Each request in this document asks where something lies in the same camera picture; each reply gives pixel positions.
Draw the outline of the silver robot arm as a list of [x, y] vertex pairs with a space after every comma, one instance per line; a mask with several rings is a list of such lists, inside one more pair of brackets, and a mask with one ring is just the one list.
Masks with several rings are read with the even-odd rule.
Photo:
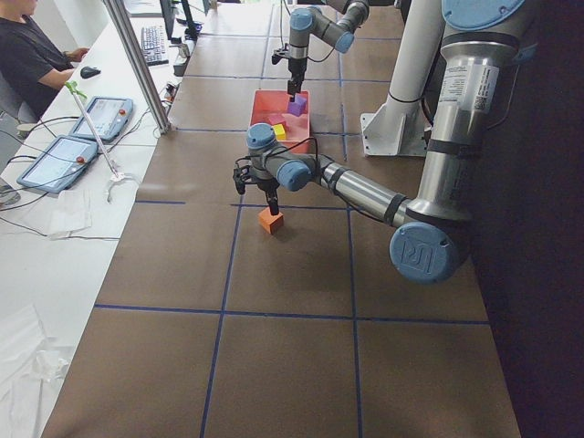
[[322, 14], [317, 6], [298, 8], [289, 18], [288, 42], [274, 51], [272, 64], [287, 60], [291, 78], [287, 82], [287, 94], [293, 101], [301, 92], [308, 64], [308, 46], [311, 36], [331, 46], [341, 54], [351, 47], [354, 33], [369, 17], [370, 2], [366, 0], [325, 1], [343, 17], [334, 22]]
[[396, 193], [319, 153], [285, 146], [264, 122], [247, 131], [233, 179], [255, 185], [272, 214], [276, 191], [317, 183], [348, 206], [390, 225], [389, 255], [411, 281], [449, 278], [469, 254], [468, 192], [500, 70], [530, 58], [538, 1], [399, 1], [404, 30], [386, 101], [360, 117], [369, 156], [424, 160], [414, 198]]

